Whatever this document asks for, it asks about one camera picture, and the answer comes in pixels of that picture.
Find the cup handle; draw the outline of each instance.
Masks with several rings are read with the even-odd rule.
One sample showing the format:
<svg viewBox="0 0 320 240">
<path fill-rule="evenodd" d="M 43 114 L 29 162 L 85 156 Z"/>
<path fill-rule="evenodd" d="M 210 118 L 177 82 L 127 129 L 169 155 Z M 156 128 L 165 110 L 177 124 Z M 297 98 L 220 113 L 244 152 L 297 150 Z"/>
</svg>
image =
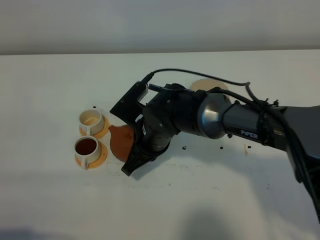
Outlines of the cup handle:
<svg viewBox="0 0 320 240">
<path fill-rule="evenodd" d="M 81 159 L 81 168 L 84 170 L 88 169 L 88 162 L 86 157 L 82 157 Z"/>
<path fill-rule="evenodd" d="M 92 131 L 91 131 L 91 127 L 87 127 L 86 128 L 86 135 L 87 136 L 92 136 L 93 134 L 92 134 Z"/>
</svg>

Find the white wall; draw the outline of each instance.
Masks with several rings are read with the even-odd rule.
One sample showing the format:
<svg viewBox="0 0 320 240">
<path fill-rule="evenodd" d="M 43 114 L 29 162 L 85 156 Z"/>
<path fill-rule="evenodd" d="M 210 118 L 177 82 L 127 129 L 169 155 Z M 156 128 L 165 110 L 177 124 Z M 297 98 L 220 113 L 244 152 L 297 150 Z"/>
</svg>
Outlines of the white wall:
<svg viewBox="0 0 320 240">
<path fill-rule="evenodd" d="M 310 49 L 319 0 L 1 0 L 0 54 Z"/>
</svg>

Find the piper logo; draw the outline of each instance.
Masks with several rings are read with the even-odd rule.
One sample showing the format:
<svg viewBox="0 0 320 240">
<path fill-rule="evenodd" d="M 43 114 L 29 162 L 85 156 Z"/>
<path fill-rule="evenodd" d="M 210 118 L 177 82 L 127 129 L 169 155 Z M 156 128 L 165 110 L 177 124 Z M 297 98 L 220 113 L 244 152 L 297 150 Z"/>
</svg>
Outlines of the piper logo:
<svg viewBox="0 0 320 240">
<path fill-rule="evenodd" d="M 246 137 L 250 137 L 250 138 L 253 138 L 253 139 L 258 139 L 258 135 L 257 134 L 249 132 L 249 131 L 241 130 L 241 134 L 245 135 Z"/>
</svg>

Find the cup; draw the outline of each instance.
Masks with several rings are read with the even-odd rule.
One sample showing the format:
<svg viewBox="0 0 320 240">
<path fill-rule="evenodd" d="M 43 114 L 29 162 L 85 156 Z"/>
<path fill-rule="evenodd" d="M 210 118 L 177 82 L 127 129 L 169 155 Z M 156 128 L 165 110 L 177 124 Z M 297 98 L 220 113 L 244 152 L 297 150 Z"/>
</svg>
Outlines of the cup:
<svg viewBox="0 0 320 240">
<path fill-rule="evenodd" d="M 101 155 L 98 140 L 93 136 L 80 137 L 74 145 L 74 151 L 82 169 L 88 169 L 88 164 L 95 162 Z"/>
<path fill-rule="evenodd" d="M 80 128 L 87 135 L 99 133 L 104 128 L 104 119 L 96 109 L 88 109 L 79 116 Z"/>
</svg>

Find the table surface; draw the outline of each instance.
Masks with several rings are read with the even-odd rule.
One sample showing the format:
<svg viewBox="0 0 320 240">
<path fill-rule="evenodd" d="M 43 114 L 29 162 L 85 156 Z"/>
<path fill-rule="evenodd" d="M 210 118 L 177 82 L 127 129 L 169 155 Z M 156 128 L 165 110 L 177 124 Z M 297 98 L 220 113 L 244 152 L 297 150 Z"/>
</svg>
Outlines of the table surface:
<svg viewBox="0 0 320 240">
<path fill-rule="evenodd" d="M 103 165 L 76 165 L 80 112 L 97 106 L 121 126 L 111 107 L 160 68 L 250 81 L 256 96 L 283 106 L 320 102 L 320 50 L 0 56 L 0 239 L 319 239 L 286 153 L 246 139 L 181 133 L 127 177 L 108 133 Z M 152 83 L 188 88 L 200 78 L 166 72 Z"/>
</svg>

